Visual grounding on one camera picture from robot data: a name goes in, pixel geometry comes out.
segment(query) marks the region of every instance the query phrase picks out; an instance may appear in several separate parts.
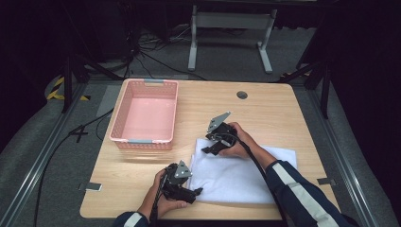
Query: black strap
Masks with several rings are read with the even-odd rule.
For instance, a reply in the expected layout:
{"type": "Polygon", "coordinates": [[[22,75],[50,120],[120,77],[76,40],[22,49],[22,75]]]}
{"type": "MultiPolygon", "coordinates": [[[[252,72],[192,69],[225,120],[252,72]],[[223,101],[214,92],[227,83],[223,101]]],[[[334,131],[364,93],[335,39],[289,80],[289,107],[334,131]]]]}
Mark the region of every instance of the black strap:
{"type": "Polygon", "coordinates": [[[275,195],[275,193],[269,188],[268,186],[268,178],[266,176],[265,170],[262,168],[262,166],[260,166],[260,164],[257,162],[256,158],[254,157],[253,153],[251,152],[250,147],[248,147],[247,144],[245,144],[244,142],[242,142],[239,138],[236,138],[236,140],[239,142],[239,144],[247,151],[248,155],[251,157],[251,159],[253,160],[254,164],[256,165],[256,167],[259,169],[260,173],[262,174],[263,180],[265,180],[266,186],[268,187],[271,195],[274,198],[274,201],[277,205],[278,211],[280,212],[280,216],[281,219],[283,220],[283,222],[285,223],[285,226],[288,226],[287,223],[287,219],[286,219],[286,214],[284,213],[283,207],[280,205],[277,196],[275,195]]]}

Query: sleeve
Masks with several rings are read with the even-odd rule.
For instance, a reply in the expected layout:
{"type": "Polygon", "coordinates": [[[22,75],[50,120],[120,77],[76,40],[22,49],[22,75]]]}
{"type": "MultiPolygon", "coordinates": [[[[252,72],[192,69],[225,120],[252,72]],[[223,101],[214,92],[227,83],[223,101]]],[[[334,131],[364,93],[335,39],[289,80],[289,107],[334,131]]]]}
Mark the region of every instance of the sleeve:
{"type": "Polygon", "coordinates": [[[148,220],[139,212],[125,212],[115,219],[113,227],[148,227],[148,220]]]}
{"type": "Polygon", "coordinates": [[[266,168],[266,175],[268,187],[296,226],[352,226],[290,163],[278,160],[266,168]]]}

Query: white cloth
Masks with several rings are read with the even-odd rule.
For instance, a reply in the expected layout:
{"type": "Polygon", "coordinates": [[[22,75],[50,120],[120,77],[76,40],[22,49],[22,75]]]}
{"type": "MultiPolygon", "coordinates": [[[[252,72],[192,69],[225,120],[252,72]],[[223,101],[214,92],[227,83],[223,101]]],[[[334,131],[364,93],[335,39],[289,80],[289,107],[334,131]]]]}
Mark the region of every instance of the white cloth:
{"type": "MultiPolygon", "coordinates": [[[[197,201],[274,203],[261,173],[251,159],[215,156],[201,151],[213,144],[214,142],[206,139],[197,139],[195,153],[192,155],[192,177],[189,178],[187,187],[190,190],[203,188],[197,201]]],[[[275,158],[288,161],[297,168],[294,150],[266,146],[262,148],[275,158]]]]}

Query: metal frame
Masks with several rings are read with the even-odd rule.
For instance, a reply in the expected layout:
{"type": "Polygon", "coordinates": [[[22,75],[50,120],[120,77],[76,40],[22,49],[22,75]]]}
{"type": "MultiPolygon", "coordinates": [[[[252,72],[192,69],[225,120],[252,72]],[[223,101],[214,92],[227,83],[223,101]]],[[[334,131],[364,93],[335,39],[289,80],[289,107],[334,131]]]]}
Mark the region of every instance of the metal frame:
{"type": "Polygon", "coordinates": [[[192,40],[189,50],[188,70],[195,71],[197,62],[197,29],[198,27],[226,27],[226,28],[245,28],[245,29],[264,29],[265,35],[261,42],[257,43],[260,58],[262,59],[265,72],[272,73],[266,46],[271,34],[277,10],[274,9],[270,14],[246,14],[246,13],[220,13],[220,12],[198,12],[197,6],[192,8],[192,40]]]}

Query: reflective stripe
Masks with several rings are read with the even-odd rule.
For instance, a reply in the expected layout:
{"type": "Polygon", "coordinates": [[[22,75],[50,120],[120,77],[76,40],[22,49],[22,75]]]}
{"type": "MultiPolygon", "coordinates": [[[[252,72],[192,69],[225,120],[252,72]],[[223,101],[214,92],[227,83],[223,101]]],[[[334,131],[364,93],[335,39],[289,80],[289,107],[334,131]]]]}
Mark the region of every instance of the reflective stripe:
{"type": "Polygon", "coordinates": [[[316,202],[312,196],[288,174],[288,172],[280,165],[276,164],[272,167],[281,181],[287,185],[295,194],[298,201],[304,206],[306,211],[317,222],[318,226],[334,227],[339,226],[335,220],[316,202]]]}
{"type": "Polygon", "coordinates": [[[142,218],[142,216],[138,213],[133,213],[130,218],[124,224],[124,227],[133,227],[138,223],[138,221],[142,218]]]}

